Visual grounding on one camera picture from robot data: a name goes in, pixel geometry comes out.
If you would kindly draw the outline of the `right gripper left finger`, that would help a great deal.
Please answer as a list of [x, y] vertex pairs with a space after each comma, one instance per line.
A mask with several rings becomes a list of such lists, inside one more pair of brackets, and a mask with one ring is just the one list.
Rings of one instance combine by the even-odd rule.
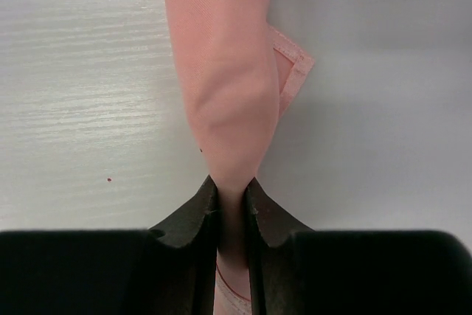
[[1, 233], [3, 314], [211, 314], [214, 182], [149, 229]]

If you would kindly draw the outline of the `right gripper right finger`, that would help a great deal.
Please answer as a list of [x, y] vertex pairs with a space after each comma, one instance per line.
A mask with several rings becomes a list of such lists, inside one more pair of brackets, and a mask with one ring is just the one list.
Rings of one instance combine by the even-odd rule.
[[471, 253], [438, 230], [315, 231], [245, 191], [254, 314], [469, 314]]

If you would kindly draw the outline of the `pink cloth napkin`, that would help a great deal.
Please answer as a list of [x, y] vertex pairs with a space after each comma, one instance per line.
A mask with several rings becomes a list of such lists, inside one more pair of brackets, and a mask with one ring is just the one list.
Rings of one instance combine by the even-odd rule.
[[165, 0], [188, 122], [218, 191], [216, 314], [249, 314], [243, 194], [313, 59], [268, 24], [270, 0]]

